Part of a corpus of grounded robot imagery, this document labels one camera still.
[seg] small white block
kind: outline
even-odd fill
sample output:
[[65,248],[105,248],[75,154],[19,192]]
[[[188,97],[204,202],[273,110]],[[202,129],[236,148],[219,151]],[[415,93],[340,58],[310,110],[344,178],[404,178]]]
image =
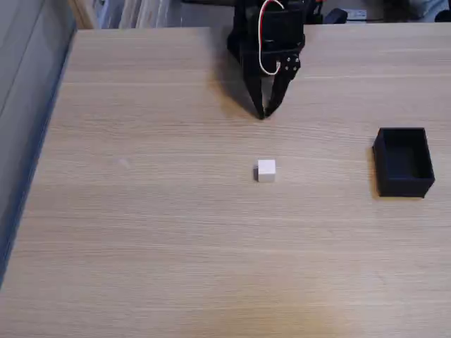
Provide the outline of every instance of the small white block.
[[276,160],[259,160],[257,169],[259,182],[274,182],[276,180]]

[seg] cable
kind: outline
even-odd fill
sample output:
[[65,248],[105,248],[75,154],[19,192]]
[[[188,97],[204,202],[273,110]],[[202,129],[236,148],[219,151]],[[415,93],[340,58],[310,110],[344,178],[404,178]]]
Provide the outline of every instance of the cable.
[[265,2],[263,3],[263,5],[261,6],[260,9],[260,16],[259,16],[259,62],[260,62],[260,68],[261,70],[267,74],[267,75],[276,75],[277,73],[279,73],[280,70],[280,62],[277,61],[277,68],[276,71],[274,73],[270,73],[269,71],[267,71],[265,69],[265,67],[263,67],[263,63],[261,63],[261,41],[262,41],[262,35],[263,35],[263,14],[265,11],[266,6],[270,3],[270,2],[275,2],[276,4],[278,4],[282,9],[285,9],[285,7],[279,2],[279,0],[265,0]]

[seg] table surface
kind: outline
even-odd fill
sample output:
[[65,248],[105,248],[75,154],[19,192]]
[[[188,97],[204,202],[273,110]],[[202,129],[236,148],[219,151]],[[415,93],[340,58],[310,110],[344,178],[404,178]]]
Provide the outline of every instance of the table surface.
[[[265,121],[224,32],[77,34],[0,336],[449,335],[451,24],[308,27]],[[425,199],[376,196],[370,146],[397,126],[426,128]]]

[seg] black box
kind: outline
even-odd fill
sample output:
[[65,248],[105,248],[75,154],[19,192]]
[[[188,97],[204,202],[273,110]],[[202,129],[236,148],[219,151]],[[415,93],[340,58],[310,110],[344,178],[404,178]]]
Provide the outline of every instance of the black box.
[[424,197],[435,181],[424,128],[381,128],[373,152],[379,196]]

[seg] gray wall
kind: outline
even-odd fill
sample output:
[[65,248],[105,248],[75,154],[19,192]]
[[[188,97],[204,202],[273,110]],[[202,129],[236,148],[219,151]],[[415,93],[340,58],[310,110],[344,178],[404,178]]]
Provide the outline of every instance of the gray wall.
[[0,0],[0,285],[75,23],[64,0]]

